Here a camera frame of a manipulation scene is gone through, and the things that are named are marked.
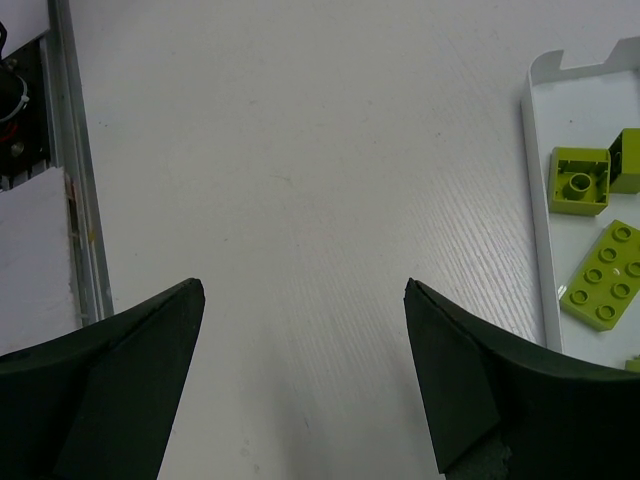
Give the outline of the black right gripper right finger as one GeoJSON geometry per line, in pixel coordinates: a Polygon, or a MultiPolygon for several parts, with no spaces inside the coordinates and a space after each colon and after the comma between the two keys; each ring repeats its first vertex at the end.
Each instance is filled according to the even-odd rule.
{"type": "Polygon", "coordinates": [[[410,280],[404,307],[448,479],[635,479],[639,377],[531,343],[410,280]]]}

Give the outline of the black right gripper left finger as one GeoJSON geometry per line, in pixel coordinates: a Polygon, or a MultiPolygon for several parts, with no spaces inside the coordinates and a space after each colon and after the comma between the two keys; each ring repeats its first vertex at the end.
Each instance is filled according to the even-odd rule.
{"type": "Polygon", "coordinates": [[[156,478],[203,313],[203,285],[190,278],[2,356],[2,478],[156,478]]]}

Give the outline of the small green brick front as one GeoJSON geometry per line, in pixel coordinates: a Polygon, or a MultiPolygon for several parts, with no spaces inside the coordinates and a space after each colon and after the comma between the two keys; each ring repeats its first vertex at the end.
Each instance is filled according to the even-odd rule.
{"type": "Polygon", "coordinates": [[[625,370],[640,373],[640,356],[636,355],[625,362],[625,370]]]}

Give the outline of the green lego plate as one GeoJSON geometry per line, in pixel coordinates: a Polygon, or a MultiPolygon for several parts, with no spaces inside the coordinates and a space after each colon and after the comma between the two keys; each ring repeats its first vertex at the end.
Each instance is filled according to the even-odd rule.
{"type": "Polygon", "coordinates": [[[612,330],[639,291],[639,230],[612,221],[559,299],[565,313],[597,332],[612,330]]]}

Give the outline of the small green brick upturned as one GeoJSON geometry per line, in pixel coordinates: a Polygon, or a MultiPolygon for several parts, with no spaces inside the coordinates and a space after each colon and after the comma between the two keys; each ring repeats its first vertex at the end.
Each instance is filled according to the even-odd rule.
{"type": "Polygon", "coordinates": [[[609,204],[610,170],[607,149],[555,147],[549,166],[549,211],[599,215],[609,204]]]}

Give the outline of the green square brick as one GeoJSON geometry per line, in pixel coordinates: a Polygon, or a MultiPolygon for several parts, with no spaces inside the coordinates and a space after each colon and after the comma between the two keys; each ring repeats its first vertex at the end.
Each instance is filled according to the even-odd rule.
{"type": "Polygon", "coordinates": [[[623,129],[609,147],[610,191],[638,194],[640,191],[640,129],[623,129]]]}

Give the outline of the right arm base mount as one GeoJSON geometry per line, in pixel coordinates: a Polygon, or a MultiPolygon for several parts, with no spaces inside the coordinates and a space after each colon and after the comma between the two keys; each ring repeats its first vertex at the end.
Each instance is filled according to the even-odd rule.
{"type": "Polygon", "coordinates": [[[1,56],[1,188],[9,190],[51,160],[40,44],[1,56]]]}

